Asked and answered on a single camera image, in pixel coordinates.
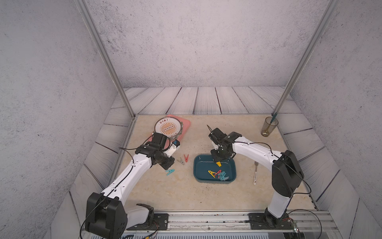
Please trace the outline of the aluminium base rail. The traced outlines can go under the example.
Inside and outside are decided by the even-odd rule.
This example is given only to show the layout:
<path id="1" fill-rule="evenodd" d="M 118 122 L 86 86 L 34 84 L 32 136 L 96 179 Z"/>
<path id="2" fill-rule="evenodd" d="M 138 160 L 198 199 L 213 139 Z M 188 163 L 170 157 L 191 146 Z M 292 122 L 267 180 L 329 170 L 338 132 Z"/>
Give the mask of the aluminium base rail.
<path id="1" fill-rule="evenodd" d="M 287 214 L 294 230 L 252 230 L 250 213 L 256 211 L 158 211 L 169 214 L 166 231 L 127 231 L 120 239 L 341 239 L 327 211 L 297 209 Z"/>

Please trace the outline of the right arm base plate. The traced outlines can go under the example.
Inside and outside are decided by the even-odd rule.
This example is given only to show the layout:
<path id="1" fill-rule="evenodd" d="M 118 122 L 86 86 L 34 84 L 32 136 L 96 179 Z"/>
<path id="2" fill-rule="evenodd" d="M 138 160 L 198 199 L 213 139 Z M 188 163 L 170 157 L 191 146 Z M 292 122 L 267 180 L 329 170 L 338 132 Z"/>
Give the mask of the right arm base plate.
<path id="1" fill-rule="evenodd" d="M 250 213 L 248 217 L 252 230 L 294 230 L 294 224 L 287 213 L 281 218 L 275 218 L 270 213 Z"/>

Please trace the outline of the aluminium frame post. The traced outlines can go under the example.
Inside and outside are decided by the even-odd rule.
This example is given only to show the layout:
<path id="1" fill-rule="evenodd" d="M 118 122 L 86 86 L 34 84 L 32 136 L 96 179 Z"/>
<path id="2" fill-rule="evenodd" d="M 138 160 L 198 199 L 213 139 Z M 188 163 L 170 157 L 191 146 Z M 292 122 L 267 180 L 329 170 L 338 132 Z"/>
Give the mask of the aluminium frame post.
<path id="1" fill-rule="evenodd" d="M 124 106 L 127 108 L 127 111 L 128 111 L 128 114 L 130 115 L 130 117 L 132 118 L 135 118 L 135 113 L 129 103 L 129 100 L 126 96 L 126 93 L 121 85 L 121 82 L 119 80 L 119 77 L 117 75 L 117 72 L 111 62 L 111 59 L 107 53 L 107 50 L 102 42 L 102 39 L 99 35 L 99 32 L 96 28 L 96 25 L 93 21 L 93 18 L 91 16 L 91 13 L 87 7 L 87 4 L 86 4 L 86 1 L 84 0 L 75 0 L 75 3 L 79 9 L 79 12 L 84 20 L 84 23 L 96 45 L 96 48 L 101 56 L 101 59 L 104 63 L 104 65 L 106 66 L 106 69 L 117 89 L 117 92 L 119 94 L 119 96 L 121 97 L 121 100 L 124 104 Z"/>
<path id="2" fill-rule="evenodd" d="M 321 20 L 319 21 L 315 31 L 313 32 L 313 34 L 312 34 L 312 36 L 311 36 L 311 38 L 307 44 L 307 47 L 304 50 L 295 70 L 293 71 L 293 73 L 289 79 L 289 81 L 287 82 L 287 84 L 284 88 L 284 91 L 281 94 L 281 97 L 280 97 L 274 111 L 272 112 L 272 114 L 273 113 L 279 114 L 279 112 L 280 112 L 282 106 L 284 105 L 288 95 L 292 91 L 298 78 L 300 77 L 301 73 L 303 72 L 305 65 L 309 61 L 309 59 L 310 59 L 310 57 L 314 51 L 314 48 L 316 47 L 320 38 L 322 37 L 323 33 L 325 32 L 325 29 L 327 28 L 327 26 L 330 22 L 330 19 L 332 18 L 333 14 L 337 8 L 338 3 L 339 3 L 339 0 L 329 1 L 328 6 L 327 6 L 326 10 L 324 11 Z"/>

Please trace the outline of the pink plastic tray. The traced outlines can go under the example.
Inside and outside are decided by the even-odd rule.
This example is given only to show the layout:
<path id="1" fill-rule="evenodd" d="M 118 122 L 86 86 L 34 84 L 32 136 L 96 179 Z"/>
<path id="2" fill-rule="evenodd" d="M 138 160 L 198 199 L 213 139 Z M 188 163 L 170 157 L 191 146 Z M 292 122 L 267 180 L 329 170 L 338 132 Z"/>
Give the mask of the pink plastic tray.
<path id="1" fill-rule="evenodd" d="M 191 126 L 191 122 L 187 119 L 184 119 L 184 118 L 181 118 L 181 117 L 178 117 L 178 116 L 175 116 L 175 115 L 167 115 L 167 117 L 175 117 L 176 119 L 178 119 L 182 124 L 183 124 L 183 128 L 182 128 L 182 131 L 181 133 L 178 135 L 177 138 L 168 138 L 170 140 L 170 142 L 174 141 L 174 140 L 178 140 L 178 141 L 181 141 L 181 139 L 184 137 L 184 135 L 186 134 L 187 130 L 190 128 Z"/>

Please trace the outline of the left aluminium frame post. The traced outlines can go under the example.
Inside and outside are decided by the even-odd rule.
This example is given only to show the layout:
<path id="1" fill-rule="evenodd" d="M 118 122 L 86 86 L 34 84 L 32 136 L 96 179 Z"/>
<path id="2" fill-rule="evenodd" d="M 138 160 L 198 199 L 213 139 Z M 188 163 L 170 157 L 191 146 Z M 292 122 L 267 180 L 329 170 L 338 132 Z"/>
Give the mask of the left aluminium frame post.
<path id="1" fill-rule="evenodd" d="M 106 66 L 106 69 L 117 89 L 117 92 L 119 94 L 119 96 L 121 97 L 121 100 L 124 104 L 124 106 L 127 108 L 127 111 L 128 111 L 128 114 L 130 115 L 130 117 L 132 118 L 135 118 L 135 113 L 129 103 L 129 100 L 126 96 L 126 93 L 121 85 L 121 82 L 119 80 L 119 77 L 117 75 L 117 72 L 111 62 L 111 59 L 107 53 L 107 50 L 102 42 L 102 39 L 99 35 L 99 32 L 96 28 L 96 25 L 93 21 L 93 18 L 91 16 L 91 13 L 87 7 L 87 4 L 86 4 L 86 1 L 84 0 L 75 0 L 75 3 L 79 9 L 79 12 L 84 20 L 84 23 L 96 45 L 96 48 L 101 56 L 101 59 L 104 63 L 104 65 Z"/>

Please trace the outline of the teal plastic storage box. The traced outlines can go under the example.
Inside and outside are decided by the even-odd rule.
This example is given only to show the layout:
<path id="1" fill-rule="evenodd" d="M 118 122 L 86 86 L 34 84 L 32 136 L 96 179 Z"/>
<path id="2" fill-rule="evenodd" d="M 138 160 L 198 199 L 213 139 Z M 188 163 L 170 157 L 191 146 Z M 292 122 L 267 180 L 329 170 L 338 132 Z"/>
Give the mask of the teal plastic storage box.
<path id="1" fill-rule="evenodd" d="M 233 182 L 236 177 L 236 165 L 233 159 L 221 161 L 221 167 L 219 167 L 213 158 L 209 154 L 198 155 L 194 159 L 194 178 L 200 183 L 214 183 L 214 184 L 229 184 Z M 213 178 L 208 171 L 218 172 L 225 171 L 229 179 L 226 181 L 220 181 L 218 178 Z"/>

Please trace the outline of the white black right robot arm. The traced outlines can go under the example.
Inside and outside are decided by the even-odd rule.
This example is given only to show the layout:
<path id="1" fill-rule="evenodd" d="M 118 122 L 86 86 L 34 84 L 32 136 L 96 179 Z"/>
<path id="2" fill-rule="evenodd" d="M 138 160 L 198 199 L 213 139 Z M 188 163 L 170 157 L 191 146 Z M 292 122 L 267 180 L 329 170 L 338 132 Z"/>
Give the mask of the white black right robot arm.
<path id="1" fill-rule="evenodd" d="M 226 134 L 218 128 L 210 129 L 209 139 L 213 145 L 211 155 L 215 162 L 242 155 L 268 170 L 273 194 L 262 221 L 274 228 L 285 220 L 288 217 L 287 208 L 304 181 L 304 174 L 295 154 L 290 150 L 272 150 L 267 143 L 250 141 L 234 131 Z"/>

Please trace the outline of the white plate orange sunburst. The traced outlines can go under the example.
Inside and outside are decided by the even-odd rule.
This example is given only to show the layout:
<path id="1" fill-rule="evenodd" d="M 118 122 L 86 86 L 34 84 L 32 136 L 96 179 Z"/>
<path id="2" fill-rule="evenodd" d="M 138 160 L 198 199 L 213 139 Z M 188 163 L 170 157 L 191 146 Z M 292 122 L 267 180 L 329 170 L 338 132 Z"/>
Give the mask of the white plate orange sunburst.
<path id="1" fill-rule="evenodd" d="M 181 133 L 183 124 L 175 117 L 164 117 L 154 125 L 154 132 L 161 133 L 168 138 L 177 138 Z"/>

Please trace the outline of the teal clothespin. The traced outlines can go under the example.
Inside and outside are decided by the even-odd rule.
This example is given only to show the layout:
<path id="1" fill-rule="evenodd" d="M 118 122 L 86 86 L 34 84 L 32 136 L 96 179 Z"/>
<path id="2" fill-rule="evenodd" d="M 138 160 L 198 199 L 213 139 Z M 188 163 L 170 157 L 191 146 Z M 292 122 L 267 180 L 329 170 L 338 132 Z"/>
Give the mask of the teal clothespin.
<path id="1" fill-rule="evenodd" d="M 226 172 L 223 171 L 223 172 L 221 172 L 221 173 L 218 174 L 218 179 L 219 179 L 220 181 L 226 181 L 226 180 L 229 179 L 229 176 L 227 176 L 227 175 L 226 175 Z"/>
<path id="2" fill-rule="evenodd" d="M 174 169 L 169 169 L 169 170 L 166 170 L 166 175 L 168 176 L 168 175 L 170 175 L 171 173 L 173 173 L 175 170 Z"/>

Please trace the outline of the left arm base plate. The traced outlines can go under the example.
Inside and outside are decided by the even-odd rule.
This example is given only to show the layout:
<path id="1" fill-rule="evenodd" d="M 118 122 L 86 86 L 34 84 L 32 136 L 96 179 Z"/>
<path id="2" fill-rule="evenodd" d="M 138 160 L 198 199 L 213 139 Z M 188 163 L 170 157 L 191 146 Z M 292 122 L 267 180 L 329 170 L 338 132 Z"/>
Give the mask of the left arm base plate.
<path id="1" fill-rule="evenodd" d="M 127 231 L 166 231 L 168 229 L 169 214 L 155 213 L 153 219 L 144 224 L 127 228 Z"/>

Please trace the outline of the teal pen in glass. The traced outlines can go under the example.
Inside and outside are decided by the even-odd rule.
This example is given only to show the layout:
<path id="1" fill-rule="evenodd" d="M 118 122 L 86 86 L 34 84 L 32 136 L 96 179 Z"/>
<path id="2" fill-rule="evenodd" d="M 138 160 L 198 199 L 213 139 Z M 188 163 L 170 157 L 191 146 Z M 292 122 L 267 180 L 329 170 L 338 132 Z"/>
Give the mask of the teal pen in glass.
<path id="1" fill-rule="evenodd" d="M 272 114 L 272 118 L 271 118 L 271 121 L 270 121 L 269 125 L 272 125 L 273 122 L 276 120 L 277 114 L 278 114 L 278 113 L 273 113 L 273 114 Z"/>

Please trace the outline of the olive drinking glass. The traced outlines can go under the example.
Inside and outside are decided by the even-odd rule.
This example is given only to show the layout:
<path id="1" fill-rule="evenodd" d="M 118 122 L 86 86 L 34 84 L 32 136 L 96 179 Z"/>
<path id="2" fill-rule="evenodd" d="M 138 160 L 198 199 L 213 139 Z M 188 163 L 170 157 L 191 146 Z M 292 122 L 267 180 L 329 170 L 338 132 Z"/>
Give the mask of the olive drinking glass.
<path id="1" fill-rule="evenodd" d="M 271 118 L 272 117 L 266 117 L 262 126 L 261 135 L 264 137 L 268 137 L 279 124 L 278 120 L 276 119 L 272 125 L 269 125 Z"/>

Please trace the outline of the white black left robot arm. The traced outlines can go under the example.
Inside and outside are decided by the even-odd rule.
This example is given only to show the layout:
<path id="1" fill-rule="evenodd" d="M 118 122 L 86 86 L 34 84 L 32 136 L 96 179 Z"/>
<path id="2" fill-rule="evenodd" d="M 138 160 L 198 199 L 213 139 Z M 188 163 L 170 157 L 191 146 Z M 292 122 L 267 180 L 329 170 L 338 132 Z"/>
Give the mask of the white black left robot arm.
<path id="1" fill-rule="evenodd" d="M 147 142 L 136 148 L 131 162 L 107 188 L 90 195 L 86 218 L 80 229 L 104 239 L 119 239 L 125 229 L 156 226 L 153 207 L 137 204 L 125 210 L 124 205 L 138 181 L 152 166 L 158 164 L 168 170 L 174 164 L 172 155 L 179 147 L 178 140 L 170 141 L 164 134 L 153 133 Z"/>

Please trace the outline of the right aluminium frame post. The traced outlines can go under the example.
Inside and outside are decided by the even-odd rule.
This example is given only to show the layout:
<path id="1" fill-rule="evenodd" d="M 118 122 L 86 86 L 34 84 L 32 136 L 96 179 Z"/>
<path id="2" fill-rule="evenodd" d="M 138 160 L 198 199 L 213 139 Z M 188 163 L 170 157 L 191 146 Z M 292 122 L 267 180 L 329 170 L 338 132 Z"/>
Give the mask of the right aluminium frame post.
<path id="1" fill-rule="evenodd" d="M 311 38 L 307 44 L 307 47 L 304 50 L 295 70 L 293 71 L 293 73 L 289 79 L 289 81 L 287 82 L 287 84 L 284 88 L 284 91 L 281 94 L 281 97 L 280 97 L 274 111 L 272 112 L 272 114 L 273 113 L 279 114 L 279 112 L 280 112 L 282 106 L 284 105 L 288 95 L 292 91 L 298 78 L 300 77 L 301 73 L 303 72 L 305 65 L 309 61 L 309 59 L 310 59 L 310 57 L 314 51 L 314 48 L 316 47 L 320 38 L 322 37 L 323 33 L 325 32 L 325 29 L 327 28 L 327 26 L 330 22 L 330 19 L 332 18 L 333 14 L 337 8 L 338 3 L 339 3 L 339 0 L 329 1 L 328 6 L 327 6 L 326 10 L 324 11 L 321 20 L 319 21 L 315 31 L 313 32 L 313 34 L 312 34 L 312 36 L 311 36 Z"/>

